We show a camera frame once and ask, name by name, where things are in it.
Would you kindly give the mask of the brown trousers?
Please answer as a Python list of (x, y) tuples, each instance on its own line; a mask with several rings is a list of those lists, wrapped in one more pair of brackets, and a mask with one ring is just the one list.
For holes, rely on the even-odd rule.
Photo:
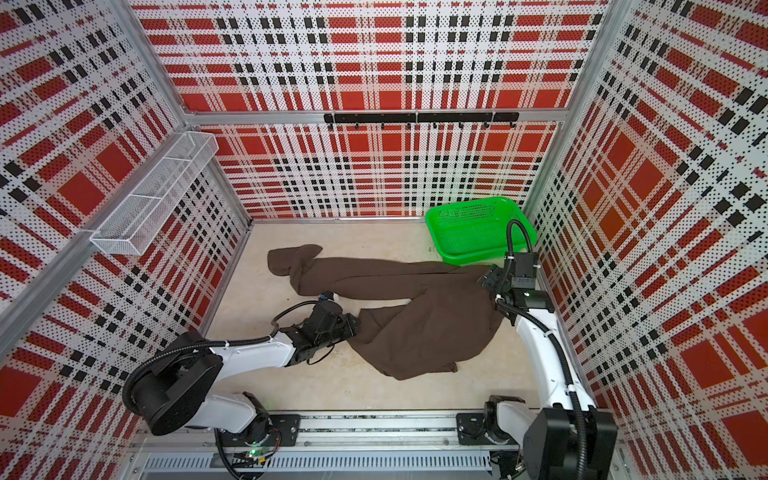
[(273, 249), (267, 266), (301, 296), (329, 291), (352, 300), (391, 301), (389, 307), (361, 309), (358, 333), (348, 343), (394, 379), (455, 371), (485, 349), (502, 323), (479, 284), (485, 265), (323, 258), (321, 251), (315, 244)]

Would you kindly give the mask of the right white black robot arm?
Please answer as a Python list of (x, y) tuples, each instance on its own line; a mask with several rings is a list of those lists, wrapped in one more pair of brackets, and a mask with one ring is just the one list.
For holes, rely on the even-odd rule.
[(496, 311), (515, 324), (541, 402), (533, 411), (518, 400), (497, 400), (492, 424), (521, 447), (531, 479), (607, 479), (618, 427), (578, 378), (552, 300), (536, 288), (538, 269), (535, 253), (508, 253), (480, 280)]

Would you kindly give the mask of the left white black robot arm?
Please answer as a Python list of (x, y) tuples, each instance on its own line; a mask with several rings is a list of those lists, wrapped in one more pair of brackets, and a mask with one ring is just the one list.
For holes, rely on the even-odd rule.
[(314, 355), (357, 335), (360, 322), (322, 294), (276, 315), (269, 335), (209, 340), (193, 330), (140, 363), (126, 378), (122, 402), (155, 436), (182, 428), (213, 429), (249, 444), (279, 430), (251, 393), (217, 394), (214, 386), (236, 375), (310, 364)]

